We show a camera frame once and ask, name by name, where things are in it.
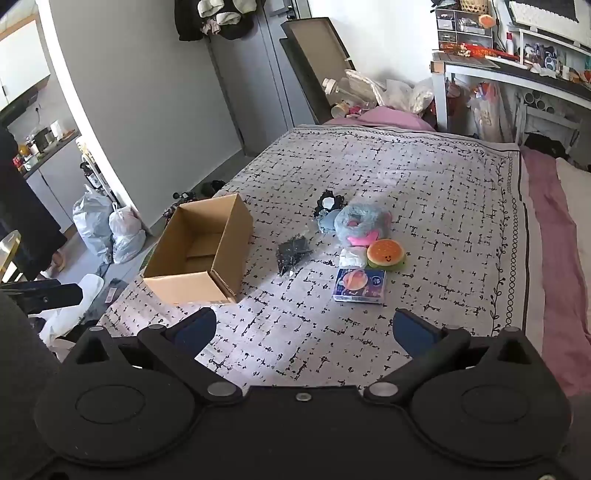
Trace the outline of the leaning dark board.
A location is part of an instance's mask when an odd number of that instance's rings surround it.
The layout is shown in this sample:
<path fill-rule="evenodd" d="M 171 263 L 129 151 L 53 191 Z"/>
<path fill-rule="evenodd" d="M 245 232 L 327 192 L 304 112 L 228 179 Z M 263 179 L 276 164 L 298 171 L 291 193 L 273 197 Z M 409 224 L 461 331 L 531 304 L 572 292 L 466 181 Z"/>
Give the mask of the leaning dark board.
<path fill-rule="evenodd" d="M 328 17 L 287 20 L 280 44 L 290 61 L 315 123 L 332 119 L 332 101 L 322 87 L 325 78 L 339 80 L 355 65 Z"/>

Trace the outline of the grey garbage bag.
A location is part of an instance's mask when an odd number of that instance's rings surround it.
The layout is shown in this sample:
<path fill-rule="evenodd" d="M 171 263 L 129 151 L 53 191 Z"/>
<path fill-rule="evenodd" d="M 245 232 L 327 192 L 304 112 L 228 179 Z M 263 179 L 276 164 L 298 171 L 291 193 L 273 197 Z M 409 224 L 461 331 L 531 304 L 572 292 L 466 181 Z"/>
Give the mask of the grey garbage bag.
<path fill-rule="evenodd" d="M 74 225 L 86 248 L 106 264 L 112 262 L 111 213 L 110 199 L 88 185 L 85 185 L 82 197 L 72 209 Z"/>

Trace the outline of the pink bed sheet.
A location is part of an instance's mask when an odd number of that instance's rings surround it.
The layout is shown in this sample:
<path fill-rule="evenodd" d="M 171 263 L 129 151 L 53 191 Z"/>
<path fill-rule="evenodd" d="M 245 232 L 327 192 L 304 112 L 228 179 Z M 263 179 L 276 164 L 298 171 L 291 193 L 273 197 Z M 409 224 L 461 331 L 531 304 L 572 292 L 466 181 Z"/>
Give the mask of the pink bed sheet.
<path fill-rule="evenodd" d="M 543 306 L 528 315 L 527 335 L 566 395 L 590 391 L 589 278 L 580 257 L 578 228 L 559 178 L 567 162 L 521 148 L 537 252 L 532 282 Z"/>

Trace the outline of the blue tissue pack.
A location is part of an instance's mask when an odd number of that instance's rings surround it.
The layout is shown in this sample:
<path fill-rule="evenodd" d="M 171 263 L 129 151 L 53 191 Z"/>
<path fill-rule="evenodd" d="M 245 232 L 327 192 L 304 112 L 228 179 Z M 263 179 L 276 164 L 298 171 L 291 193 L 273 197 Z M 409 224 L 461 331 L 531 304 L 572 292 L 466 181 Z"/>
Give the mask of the blue tissue pack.
<path fill-rule="evenodd" d="M 386 272 L 377 269 L 339 268 L 332 299 L 337 302 L 381 304 Z"/>

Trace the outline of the open cardboard box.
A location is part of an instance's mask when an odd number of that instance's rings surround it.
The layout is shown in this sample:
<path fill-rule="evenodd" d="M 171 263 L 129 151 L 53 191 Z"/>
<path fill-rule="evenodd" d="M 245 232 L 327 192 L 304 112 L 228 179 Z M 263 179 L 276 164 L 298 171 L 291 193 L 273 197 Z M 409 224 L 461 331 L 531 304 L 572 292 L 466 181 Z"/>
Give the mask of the open cardboard box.
<path fill-rule="evenodd" d="M 143 281 L 168 304 L 235 303 L 252 228 L 238 194 L 182 204 L 155 246 Z"/>

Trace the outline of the grey fluffy plush toy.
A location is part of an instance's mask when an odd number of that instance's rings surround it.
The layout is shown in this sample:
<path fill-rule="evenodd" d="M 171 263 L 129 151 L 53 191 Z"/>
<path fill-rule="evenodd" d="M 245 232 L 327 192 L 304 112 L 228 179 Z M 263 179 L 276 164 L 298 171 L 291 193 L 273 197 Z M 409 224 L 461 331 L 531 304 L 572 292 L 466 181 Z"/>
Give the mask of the grey fluffy plush toy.
<path fill-rule="evenodd" d="M 350 203 L 335 217 L 335 234 L 344 247 L 369 247 L 388 238 L 391 213 L 375 204 Z"/>

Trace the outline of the clear plastic bottle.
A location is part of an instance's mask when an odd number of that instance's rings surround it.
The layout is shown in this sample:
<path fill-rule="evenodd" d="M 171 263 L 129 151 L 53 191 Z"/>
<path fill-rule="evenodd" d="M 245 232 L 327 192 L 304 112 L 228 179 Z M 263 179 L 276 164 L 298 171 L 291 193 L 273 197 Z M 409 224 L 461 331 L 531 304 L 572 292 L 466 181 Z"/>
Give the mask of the clear plastic bottle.
<path fill-rule="evenodd" d="M 324 90 L 325 96 L 332 103 L 346 102 L 352 106 L 362 106 L 366 103 L 362 97 L 351 89 L 349 80 L 346 78 L 342 78 L 341 80 L 325 78 L 322 81 L 322 90 Z"/>

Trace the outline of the white plastic-wrapped soft item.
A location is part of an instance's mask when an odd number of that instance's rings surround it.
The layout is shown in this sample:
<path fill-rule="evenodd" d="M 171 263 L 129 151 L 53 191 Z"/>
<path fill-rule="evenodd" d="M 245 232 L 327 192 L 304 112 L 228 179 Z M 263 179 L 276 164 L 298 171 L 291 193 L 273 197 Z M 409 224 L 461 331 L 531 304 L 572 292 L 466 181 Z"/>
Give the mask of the white plastic-wrapped soft item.
<path fill-rule="evenodd" d="M 351 246 L 342 248 L 339 253 L 339 268 L 365 269 L 368 265 L 367 248 L 363 246 Z"/>

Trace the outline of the white black patterned bedspread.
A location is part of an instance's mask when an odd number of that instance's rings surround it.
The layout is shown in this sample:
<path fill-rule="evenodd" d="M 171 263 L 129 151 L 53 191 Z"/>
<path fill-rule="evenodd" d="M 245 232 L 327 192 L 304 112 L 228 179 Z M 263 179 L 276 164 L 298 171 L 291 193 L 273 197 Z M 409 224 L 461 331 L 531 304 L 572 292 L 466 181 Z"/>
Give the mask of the white black patterned bedspread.
<path fill-rule="evenodd" d="M 400 129 L 291 130 L 214 197 L 238 194 L 253 228 L 238 299 L 213 304 L 217 331 L 199 361 L 240 386 L 363 386 L 408 361 L 393 336 L 399 308 L 476 336 L 507 327 L 527 335 L 543 295 L 532 282 L 525 179 L 514 145 Z M 390 237 L 406 260 L 387 274 L 381 304 L 332 299 L 342 246 L 312 218 L 325 190 L 392 215 Z M 311 255 L 280 276 L 276 247 L 297 235 Z M 143 271 L 100 319 L 114 336 L 174 325 L 202 305 L 161 301 Z"/>

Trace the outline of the hamburger plush toy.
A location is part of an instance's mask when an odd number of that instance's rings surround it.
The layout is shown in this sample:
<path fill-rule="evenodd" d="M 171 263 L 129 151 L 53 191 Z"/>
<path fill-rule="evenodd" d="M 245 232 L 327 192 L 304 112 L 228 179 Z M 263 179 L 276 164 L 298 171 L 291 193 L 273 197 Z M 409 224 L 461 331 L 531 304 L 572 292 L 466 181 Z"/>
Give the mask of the hamburger plush toy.
<path fill-rule="evenodd" d="M 396 240 L 380 239 L 367 249 L 367 259 L 370 268 L 395 270 L 404 264 L 406 250 Z"/>

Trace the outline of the white desk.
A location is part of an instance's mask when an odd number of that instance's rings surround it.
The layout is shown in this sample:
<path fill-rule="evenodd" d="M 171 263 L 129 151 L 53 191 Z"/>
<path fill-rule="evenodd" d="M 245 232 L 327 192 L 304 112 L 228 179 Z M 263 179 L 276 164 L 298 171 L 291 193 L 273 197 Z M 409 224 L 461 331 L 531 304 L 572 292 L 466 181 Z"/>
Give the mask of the white desk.
<path fill-rule="evenodd" d="M 586 110 L 590 109 L 590 90 L 579 84 L 541 76 L 517 66 L 496 62 L 487 66 L 469 62 L 467 58 L 435 51 L 431 61 L 431 78 L 434 88 L 438 130 L 448 131 L 448 101 L 446 81 L 454 75 L 464 75 L 482 80 L 497 81 L 517 87 L 539 91 L 549 96 L 572 103 Z"/>

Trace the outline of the white garbage bag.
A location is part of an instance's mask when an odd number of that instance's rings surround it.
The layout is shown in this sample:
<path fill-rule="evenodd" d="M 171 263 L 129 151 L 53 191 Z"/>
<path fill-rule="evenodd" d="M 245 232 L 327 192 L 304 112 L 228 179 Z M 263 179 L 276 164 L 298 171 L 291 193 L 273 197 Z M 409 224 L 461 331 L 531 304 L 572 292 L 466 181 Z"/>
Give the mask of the white garbage bag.
<path fill-rule="evenodd" d="M 123 264 L 136 257 L 143 248 L 146 232 L 130 206 L 115 209 L 108 219 L 112 233 L 114 264 Z"/>

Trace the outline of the black shiny plastic bag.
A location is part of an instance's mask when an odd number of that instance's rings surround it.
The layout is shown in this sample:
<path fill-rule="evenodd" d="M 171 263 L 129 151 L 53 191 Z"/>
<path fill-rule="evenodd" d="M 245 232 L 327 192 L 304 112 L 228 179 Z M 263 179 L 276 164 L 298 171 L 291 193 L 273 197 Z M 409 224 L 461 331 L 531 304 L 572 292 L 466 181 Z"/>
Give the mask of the black shiny plastic bag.
<path fill-rule="evenodd" d="M 311 246 L 304 235 L 291 237 L 276 247 L 277 271 L 280 276 L 293 271 L 301 261 L 311 255 Z"/>

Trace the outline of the grey door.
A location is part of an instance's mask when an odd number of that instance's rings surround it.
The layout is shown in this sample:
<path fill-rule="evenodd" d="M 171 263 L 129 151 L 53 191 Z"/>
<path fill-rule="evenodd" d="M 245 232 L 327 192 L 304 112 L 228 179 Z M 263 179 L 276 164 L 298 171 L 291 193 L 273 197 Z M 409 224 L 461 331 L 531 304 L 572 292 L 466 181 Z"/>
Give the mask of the grey door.
<path fill-rule="evenodd" d="M 315 122 L 280 41 L 281 26 L 311 17 L 307 1 L 259 1 L 252 29 L 211 39 L 209 51 L 245 154 L 256 156 L 291 128 Z"/>

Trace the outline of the blue denim pouch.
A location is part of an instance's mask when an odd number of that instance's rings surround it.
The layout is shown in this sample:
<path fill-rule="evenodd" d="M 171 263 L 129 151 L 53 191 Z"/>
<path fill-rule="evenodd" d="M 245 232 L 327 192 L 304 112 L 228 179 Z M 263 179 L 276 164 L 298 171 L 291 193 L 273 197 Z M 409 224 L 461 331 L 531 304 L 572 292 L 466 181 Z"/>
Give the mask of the blue denim pouch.
<path fill-rule="evenodd" d="M 325 216 L 318 216 L 318 230 L 321 231 L 322 234 L 335 232 L 335 216 L 337 216 L 335 212 L 329 212 L 329 214 Z"/>

